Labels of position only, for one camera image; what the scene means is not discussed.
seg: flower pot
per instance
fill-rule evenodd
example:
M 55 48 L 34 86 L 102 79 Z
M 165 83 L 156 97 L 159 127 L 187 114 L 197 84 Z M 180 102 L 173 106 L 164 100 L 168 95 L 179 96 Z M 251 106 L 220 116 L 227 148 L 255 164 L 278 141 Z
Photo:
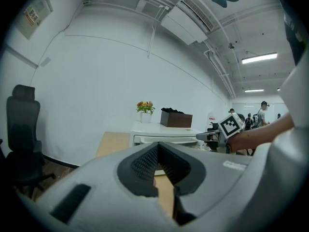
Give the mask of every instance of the flower pot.
M 151 121 L 151 114 L 149 113 L 140 113 L 141 123 L 149 124 Z

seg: forearm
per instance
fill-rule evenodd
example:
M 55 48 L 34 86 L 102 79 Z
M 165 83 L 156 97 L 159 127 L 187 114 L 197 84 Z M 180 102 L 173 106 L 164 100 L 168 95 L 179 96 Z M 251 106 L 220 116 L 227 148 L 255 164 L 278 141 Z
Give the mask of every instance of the forearm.
M 294 127 L 290 114 L 282 116 L 267 126 L 237 133 L 229 138 L 232 152 L 241 149 L 255 149 L 260 144 L 272 142 L 277 135 Z

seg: poster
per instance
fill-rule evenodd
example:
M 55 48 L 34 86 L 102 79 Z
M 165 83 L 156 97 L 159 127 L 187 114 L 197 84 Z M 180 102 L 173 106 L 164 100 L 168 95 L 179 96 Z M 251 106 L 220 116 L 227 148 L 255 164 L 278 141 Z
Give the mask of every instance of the poster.
M 33 26 L 34 23 L 39 19 L 39 16 L 35 12 L 32 4 L 30 4 L 30 6 L 24 11 L 24 15 L 31 26 Z

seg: chair headrest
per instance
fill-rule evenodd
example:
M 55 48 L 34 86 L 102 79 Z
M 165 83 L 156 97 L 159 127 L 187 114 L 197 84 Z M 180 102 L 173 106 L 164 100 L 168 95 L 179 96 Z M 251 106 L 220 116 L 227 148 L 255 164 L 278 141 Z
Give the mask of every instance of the chair headrest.
M 34 87 L 28 87 L 18 84 L 13 89 L 12 95 L 15 98 L 34 101 Z

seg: black baseboard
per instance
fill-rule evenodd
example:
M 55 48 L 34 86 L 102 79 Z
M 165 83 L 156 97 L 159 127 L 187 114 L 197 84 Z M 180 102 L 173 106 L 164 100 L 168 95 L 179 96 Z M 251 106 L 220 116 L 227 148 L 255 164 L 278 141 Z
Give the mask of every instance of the black baseboard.
M 46 160 L 49 160 L 49 161 L 53 162 L 53 163 L 56 163 L 56 164 L 59 164 L 59 165 L 62 165 L 62 166 L 68 167 L 68 168 L 74 168 L 74 169 L 76 169 L 76 168 L 79 167 L 79 166 L 77 166 L 77 165 L 73 165 L 73 164 L 69 164 L 69 163 L 65 163 L 65 162 L 56 160 L 56 159 L 51 158 L 51 157 L 48 157 L 48 156 L 46 156 L 46 155 L 44 155 L 44 158 L 45 158 Z

